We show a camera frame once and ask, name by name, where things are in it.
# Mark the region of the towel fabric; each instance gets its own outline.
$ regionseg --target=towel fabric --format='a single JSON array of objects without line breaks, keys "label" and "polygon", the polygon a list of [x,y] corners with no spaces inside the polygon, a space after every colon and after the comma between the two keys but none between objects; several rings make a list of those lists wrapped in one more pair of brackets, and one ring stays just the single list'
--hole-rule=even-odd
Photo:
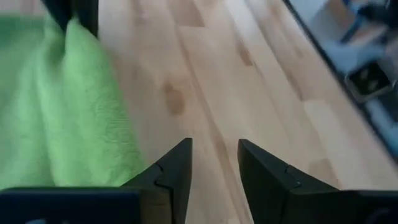
[{"label": "towel fabric", "polygon": [[0,18],[0,189],[120,186],[144,170],[110,62],[78,20]]}]

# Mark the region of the green towel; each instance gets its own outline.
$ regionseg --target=green towel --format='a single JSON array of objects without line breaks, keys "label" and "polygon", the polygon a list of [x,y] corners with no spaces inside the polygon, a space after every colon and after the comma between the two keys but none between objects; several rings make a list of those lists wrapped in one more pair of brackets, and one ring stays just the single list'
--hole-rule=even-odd
[{"label": "green towel", "polygon": [[79,22],[0,18],[0,189],[120,186],[144,170],[110,62]]}]

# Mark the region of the light wood surface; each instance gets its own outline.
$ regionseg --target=light wood surface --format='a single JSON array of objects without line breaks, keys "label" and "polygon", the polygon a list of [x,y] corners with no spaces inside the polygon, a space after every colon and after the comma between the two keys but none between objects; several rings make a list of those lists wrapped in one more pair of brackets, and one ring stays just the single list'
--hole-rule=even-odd
[{"label": "light wood surface", "polygon": [[187,223],[252,223],[239,138],[339,189],[398,189],[282,1],[101,0],[99,26],[147,160],[194,140]]}]

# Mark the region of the wood grain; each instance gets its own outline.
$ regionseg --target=wood grain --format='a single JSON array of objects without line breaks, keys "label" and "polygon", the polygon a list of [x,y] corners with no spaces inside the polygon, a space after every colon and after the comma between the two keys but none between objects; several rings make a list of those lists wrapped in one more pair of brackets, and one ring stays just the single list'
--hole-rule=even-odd
[{"label": "wood grain", "polygon": [[239,138],[340,189],[398,189],[383,145],[282,1],[100,0],[99,27],[148,162],[194,140],[187,223],[252,223]]}]

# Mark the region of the green cloth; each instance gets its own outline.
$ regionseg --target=green cloth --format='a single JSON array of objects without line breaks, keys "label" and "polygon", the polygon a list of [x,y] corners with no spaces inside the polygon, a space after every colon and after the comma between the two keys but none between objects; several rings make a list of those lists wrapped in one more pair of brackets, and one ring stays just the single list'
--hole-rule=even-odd
[{"label": "green cloth", "polygon": [[111,64],[74,19],[0,18],[0,189],[120,186],[144,170]]}]

